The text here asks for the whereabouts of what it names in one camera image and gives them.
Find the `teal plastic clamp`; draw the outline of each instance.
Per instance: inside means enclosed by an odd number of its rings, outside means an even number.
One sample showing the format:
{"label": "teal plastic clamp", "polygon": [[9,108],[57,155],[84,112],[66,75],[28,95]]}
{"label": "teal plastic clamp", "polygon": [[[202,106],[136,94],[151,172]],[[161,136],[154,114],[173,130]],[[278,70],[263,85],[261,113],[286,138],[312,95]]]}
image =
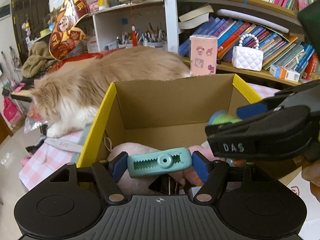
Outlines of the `teal plastic clamp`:
{"label": "teal plastic clamp", "polygon": [[130,177],[136,178],[183,171],[192,166],[192,156],[187,148],[175,148],[132,155],[128,157],[127,162]]}

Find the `crosshair marking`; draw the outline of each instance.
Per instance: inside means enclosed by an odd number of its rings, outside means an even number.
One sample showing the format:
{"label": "crosshair marking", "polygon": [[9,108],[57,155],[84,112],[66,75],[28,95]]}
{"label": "crosshair marking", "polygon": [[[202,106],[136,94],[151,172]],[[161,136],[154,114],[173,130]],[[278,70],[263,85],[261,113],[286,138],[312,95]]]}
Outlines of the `crosshair marking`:
{"label": "crosshair marking", "polygon": [[155,201],[157,201],[158,203],[162,203],[163,201],[165,201],[165,199],[163,199],[163,198],[157,198],[157,199],[155,199]]}

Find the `floor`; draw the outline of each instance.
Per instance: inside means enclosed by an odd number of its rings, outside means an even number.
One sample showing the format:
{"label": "floor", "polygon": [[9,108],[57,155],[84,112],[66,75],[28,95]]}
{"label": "floor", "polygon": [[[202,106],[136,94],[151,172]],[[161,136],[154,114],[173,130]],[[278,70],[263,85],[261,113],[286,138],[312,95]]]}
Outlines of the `floor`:
{"label": "floor", "polygon": [[13,216],[16,202],[24,195],[25,189],[18,178],[22,166],[20,161],[28,153],[26,146],[38,142],[39,130],[24,134],[23,128],[13,137],[7,137],[0,145],[0,239],[18,240],[20,230]]}

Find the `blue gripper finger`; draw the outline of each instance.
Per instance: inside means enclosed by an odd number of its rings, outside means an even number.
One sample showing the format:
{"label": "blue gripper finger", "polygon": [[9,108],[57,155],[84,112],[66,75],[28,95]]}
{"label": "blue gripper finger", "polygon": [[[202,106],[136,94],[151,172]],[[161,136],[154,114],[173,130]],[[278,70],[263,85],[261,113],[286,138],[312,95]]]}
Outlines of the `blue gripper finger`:
{"label": "blue gripper finger", "polygon": [[253,116],[256,116],[258,114],[263,114],[268,111],[268,107],[264,105],[263,103],[255,103],[248,106],[239,107],[237,109],[237,116],[244,120]]}
{"label": "blue gripper finger", "polygon": [[111,162],[109,162],[109,168],[111,169],[111,177],[116,183],[119,182],[122,175],[128,168],[128,153],[121,152],[117,157],[115,157]]}
{"label": "blue gripper finger", "polygon": [[202,183],[205,183],[210,176],[211,165],[210,161],[204,157],[199,151],[192,154],[192,166]]}

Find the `olive green cloth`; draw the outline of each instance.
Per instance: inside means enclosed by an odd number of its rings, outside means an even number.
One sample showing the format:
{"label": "olive green cloth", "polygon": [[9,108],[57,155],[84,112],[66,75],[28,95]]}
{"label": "olive green cloth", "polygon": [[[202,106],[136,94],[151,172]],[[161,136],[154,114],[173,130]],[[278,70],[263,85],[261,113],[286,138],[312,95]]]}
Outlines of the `olive green cloth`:
{"label": "olive green cloth", "polygon": [[40,71],[50,67],[55,61],[49,52],[48,44],[44,41],[37,41],[31,46],[29,57],[22,66],[22,75],[32,78]]}

